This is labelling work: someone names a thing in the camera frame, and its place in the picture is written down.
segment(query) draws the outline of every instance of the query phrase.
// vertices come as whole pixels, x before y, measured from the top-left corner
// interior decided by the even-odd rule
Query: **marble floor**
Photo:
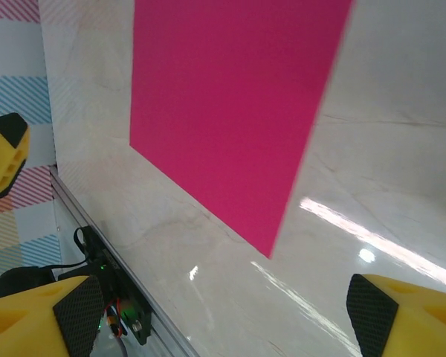
[[[446,1],[357,1],[271,260],[130,148],[134,2],[39,5],[60,177],[202,357],[360,356],[354,273],[446,292]]]

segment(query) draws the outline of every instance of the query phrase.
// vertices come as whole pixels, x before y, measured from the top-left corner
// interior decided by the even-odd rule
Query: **colorful striped wall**
[[[0,0],[0,115],[30,125],[30,156],[0,200],[0,274],[61,262],[49,166],[55,164],[37,0]]]

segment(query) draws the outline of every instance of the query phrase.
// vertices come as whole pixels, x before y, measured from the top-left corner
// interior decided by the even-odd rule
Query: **screw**
[[[132,328],[132,331],[134,331],[134,332],[139,332],[139,331],[142,330],[142,325],[140,324],[140,321],[139,321],[139,320],[136,320],[136,321],[132,324],[131,328]]]

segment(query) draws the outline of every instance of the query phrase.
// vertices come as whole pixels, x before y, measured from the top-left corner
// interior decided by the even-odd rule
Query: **wall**
[[[55,164],[38,3],[0,0],[0,115],[30,125],[30,156],[0,200],[0,274],[17,266],[60,263],[48,165]]]

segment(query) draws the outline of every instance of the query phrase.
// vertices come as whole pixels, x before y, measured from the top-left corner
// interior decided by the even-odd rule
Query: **pink rectangle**
[[[135,4],[131,145],[266,256],[350,2]]]

